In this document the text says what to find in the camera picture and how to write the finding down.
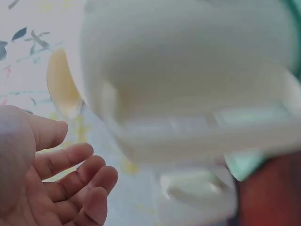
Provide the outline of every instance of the white plastic object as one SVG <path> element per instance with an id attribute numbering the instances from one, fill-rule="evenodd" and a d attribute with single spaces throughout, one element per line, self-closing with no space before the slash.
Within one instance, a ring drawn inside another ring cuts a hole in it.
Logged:
<path id="1" fill-rule="evenodd" d="M 209 225 L 237 211 L 233 179 L 224 167 L 162 174 L 155 182 L 154 197 L 165 226 Z"/>
<path id="2" fill-rule="evenodd" d="M 298 36 L 282 1 L 87 2 L 78 43 L 66 48 L 70 71 L 131 161 L 211 159 L 299 138 L 295 117 L 216 123 L 262 106 L 299 115 L 300 86 L 286 70 L 297 67 Z"/>

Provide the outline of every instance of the red surface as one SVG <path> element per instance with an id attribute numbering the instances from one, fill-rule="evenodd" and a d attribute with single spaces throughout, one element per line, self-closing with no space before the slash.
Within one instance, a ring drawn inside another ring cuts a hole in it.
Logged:
<path id="1" fill-rule="evenodd" d="M 301 152 L 269 160 L 238 189 L 239 226 L 301 226 Z"/>

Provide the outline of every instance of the plastic handle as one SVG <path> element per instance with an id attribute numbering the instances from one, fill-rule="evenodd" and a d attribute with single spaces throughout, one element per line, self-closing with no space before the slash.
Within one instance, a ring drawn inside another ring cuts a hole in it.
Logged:
<path id="1" fill-rule="evenodd" d="M 214 204 L 224 194 L 227 185 L 208 170 L 186 172 L 161 178 L 163 193 L 194 208 Z"/>

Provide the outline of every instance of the hand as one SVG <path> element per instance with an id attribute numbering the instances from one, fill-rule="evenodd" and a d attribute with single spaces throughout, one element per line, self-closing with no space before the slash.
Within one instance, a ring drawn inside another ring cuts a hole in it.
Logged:
<path id="1" fill-rule="evenodd" d="M 65 122 L 0 107 L 0 226 L 104 224 L 116 170 L 92 156 L 89 144 L 36 153 L 58 146 L 67 130 Z M 42 182 L 82 161 L 59 181 Z"/>

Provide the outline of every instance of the patterned background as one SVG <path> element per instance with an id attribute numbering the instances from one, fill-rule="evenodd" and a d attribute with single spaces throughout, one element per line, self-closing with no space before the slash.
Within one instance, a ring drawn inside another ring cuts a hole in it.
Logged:
<path id="1" fill-rule="evenodd" d="M 64 32 L 78 26 L 82 4 L 81 0 L 0 1 L 0 105 L 16 105 L 61 120 L 48 93 L 47 64 L 52 51 L 68 41 Z M 66 140 L 57 148 L 89 142 L 96 154 L 119 171 L 119 182 L 109 197 L 106 225 L 159 226 L 151 199 L 151 172 L 124 159 L 102 122 L 88 109 L 69 122 L 69 128 Z"/>

